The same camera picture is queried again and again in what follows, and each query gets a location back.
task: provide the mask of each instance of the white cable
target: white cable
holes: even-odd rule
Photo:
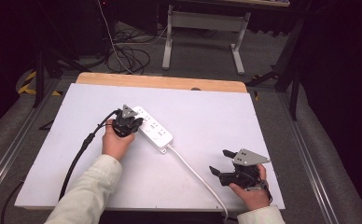
[[[114,53],[115,53],[115,56],[117,57],[118,61],[120,64],[122,64],[122,66],[131,74],[133,74],[133,72],[131,70],[129,70],[125,64],[123,64],[123,62],[120,60],[120,58],[118,57],[118,54],[117,54],[117,51],[115,50],[115,47],[114,47],[114,42],[112,42],[112,36],[111,36],[111,32],[109,31],[109,27],[108,27],[108,23],[105,19],[105,16],[104,16],[104,13],[103,13],[103,10],[102,10],[102,5],[100,4],[100,0],[97,0],[97,4],[99,5],[99,9],[100,9],[100,12],[102,13],[102,16],[103,16],[103,20],[104,20],[104,23],[105,23],[105,27],[107,29],[107,32],[108,32],[108,36],[109,36],[109,40],[111,41],[111,46],[112,46],[112,49],[114,50]]]
[[[197,176],[201,182],[211,191],[211,193],[216,197],[216,199],[219,201],[219,203],[221,204],[221,206],[224,208],[225,211],[225,218],[224,218],[224,223],[226,224],[228,221],[228,209],[225,206],[224,203],[222,203],[222,201],[219,199],[218,195],[216,195],[216,193],[214,192],[214,190],[212,188],[210,188],[210,186],[203,180],[203,178],[201,176],[198,175],[198,173],[196,173],[195,170],[193,170],[192,167],[190,167],[190,165],[184,160],[184,158],[178,154],[178,152],[169,144],[167,145],[167,148],[171,149],[180,159],[181,161],[189,168],[189,170],[195,175]]]
[[[158,38],[153,41],[153,42],[150,42],[150,43],[117,43],[116,45],[122,45],[122,44],[126,44],[126,45],[136,45],[136,44],[153,44],[155,42],[157,42],[159,39],[161,39],[161,37],[163,36],[164,32],[167,30],[167,26],[166,28],[164,28],[164,30],[161,32],[161,34],[158,36]],[[133,38],[133,39],[141,39],[141,38],[148,38],[148,37],[152,37],[152,36],[141,36],[141,37],[136,37],[136,38]]]

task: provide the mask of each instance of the white board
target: white board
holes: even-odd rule
[[[223,149],[241,148],[270,157],[250,95],[239,92],[182,91],[72,84],[40,149],[16,206],[52,208],[68,168],[83,140],[110,112],[142,106],[174,136],[173,147],[213,188],[230,211],[245,210],[229,187],[222,187],[209,166],[232,172]],[[101,154],[101,129],[80,158],[69,186]],[[172,151],[161,154],[137,133],[121,161],[123,174],[108,210],[222,210],[220,203]],[[284,209],[272,163],[264,164],[273,202]]]

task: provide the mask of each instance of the table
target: table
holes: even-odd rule
[[[269,7],[288,7],[289,2],[281,1],[265,1],[265,0],[225,0],[225,1],[191,1],[202,4],[217,4],[223,2],[224,4],[240,3],[247,5],[269,6]],[[244,75],[244,67],[242,59],[240,58],[239,49],[242,44],[244,33],[247,28],[251,13],[246,12],[244,17],[232,16],[219,16],[207,15],[201,13],[189,13],[173,11],[174,6],[169,5],[168,18],[167,18],[167,37],[164,48],[162,68],[168,70],[170,68],[170,58],[172,54],[172,29],[173,27],[185,27],[195,29],[211,29],[219,31],[239,32],[236,44],[230,45],[233,60],[235,62],[237,73]]]
[[[187,91],[191,88],[203,91]],[[68,90],[15,205],[30,209],[54,207],[68,167],[85,135],[111,108],[125,102],[131,107],[141,105],[173,134],[173,147],[230,211],[244,210],[242,201],[229,188],[222,187],[208,168],[213,165],[223,172],[232,171],[231,160],[222,155],[222,149],[238,151],[245,147],[270,157],[243,83],[89,73],[79,75],[77,83]],[[239,118],[232,115],[229,120],[218,119],[232,112],[239,114]],[[229,125],[232,132],[224,132],[224,124]],[[101,130],[96,134],[82,155],[70,184],[101,154],[103,133]],[[123,175],[108,201],[107,210],[222,211],[211,193],[172,152],[162,155],[139,133],[122,164]],[[285,208],[272,164],[265,166],[272,204]]]

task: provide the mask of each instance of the gray carpet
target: gray carpet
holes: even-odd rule
[[[151,63],[146,68],[146,74],[149,75],[248,81],[254,75],[263,75],[271,71],[271,65],[276,63],[286,42],[286,36],[272,37],[267,34],[247,32],[241,47],[246,75],[238,76],[229,47],[235,38],[236,34],[225,32],[218,32],[210,38],[189,31],[177,32],[174,36],[171,67],[168,71],[161,69],[164,40],[158,40],[152,45],[131,47],[144,49],[149,53]],[[91,70],[108,72],[104,65]],[[69,84],[76,79],[71,76],[75,74],[74,72],[67,72],[67,74],[69,76],[62,77],[57,91],[66,91]],[[257,91],[259,95],[259,100],[253,99],[253,101],[274,169],[279,175],[278,181],[286,207],[286,210],[282,211],[283,218],[286,223],[291,224],[325,223],[300,159],[296,139],[286,118],[286,112],[282,108],[278,93],[271,88],[273,83],[275,83],[274,80],[269,80],[260,88],[250,88],[249,91]],[[21,152],[3,180],[0,186],[0,214],[7,196],[18,185],[20,179],[28,173],[46,138],[48,132],[39,131],[38,128],[55,118],[62,100],[63,96],[50,96]],[[30,112],[33,103],[33,95],[22,94],[20,100],[0,120],[0,160]],[[362,223],[362,202],[345,173],[335,148],[308,106],[303,90],[299,98],[297,116],[301,133],[322,177],[339,223]],[[15,198],[16,195],[8,205],[6,223],[42,223],[48,217],[49,211],[14,207]]]

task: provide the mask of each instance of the white power strip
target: white power strip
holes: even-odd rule
[[[141,133],[159,152],[165,154],[167,146],[173,141],[173,135],[169,133],[160,123],[152,118],[141,106],[133,108],[137,119],[144,119],[143,124],[138,128]]]

